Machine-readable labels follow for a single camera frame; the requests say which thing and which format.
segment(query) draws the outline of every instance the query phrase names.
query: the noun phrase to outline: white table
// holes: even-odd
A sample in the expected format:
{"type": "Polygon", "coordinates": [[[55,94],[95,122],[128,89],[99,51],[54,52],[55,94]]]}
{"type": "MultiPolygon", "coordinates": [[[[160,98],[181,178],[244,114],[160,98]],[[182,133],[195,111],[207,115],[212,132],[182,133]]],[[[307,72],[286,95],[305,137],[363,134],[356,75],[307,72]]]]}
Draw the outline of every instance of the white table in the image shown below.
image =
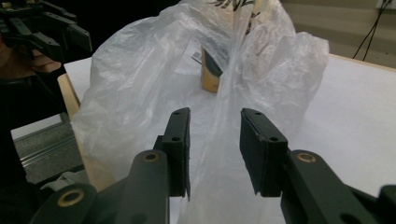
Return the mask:
{"type": "MultiPolygon", "coordinates": [[[[64,67],[81,101],[91,58],[64,67]]],[[[331,55],[289,143],[319,154],[345,184],[375,197],[383,185],[396,184],[396,70],[331,55]]]]}

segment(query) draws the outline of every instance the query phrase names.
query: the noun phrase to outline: plastic bag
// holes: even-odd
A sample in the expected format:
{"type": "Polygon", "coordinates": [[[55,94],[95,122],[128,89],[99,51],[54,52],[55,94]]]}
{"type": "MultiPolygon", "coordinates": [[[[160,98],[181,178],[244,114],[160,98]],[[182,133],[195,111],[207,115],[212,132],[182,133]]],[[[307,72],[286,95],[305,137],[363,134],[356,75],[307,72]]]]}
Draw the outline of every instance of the plastic bag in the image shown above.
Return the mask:
{"type": "Polygon", "coordinates": [[[277,0],[183,0],[125,26],[93,54],[72,126],[84,156],[120,180],[169,115],[189,107],[191,200],[173,199],[172,222],[284,223],[279,199],[254,194],[239,151],[240,111],[259,110],[293,137],[328,52],[326,40],[295,33],[277,0]],[[217,93],[201,87],[201,47],[223,71],[217,93]]]}

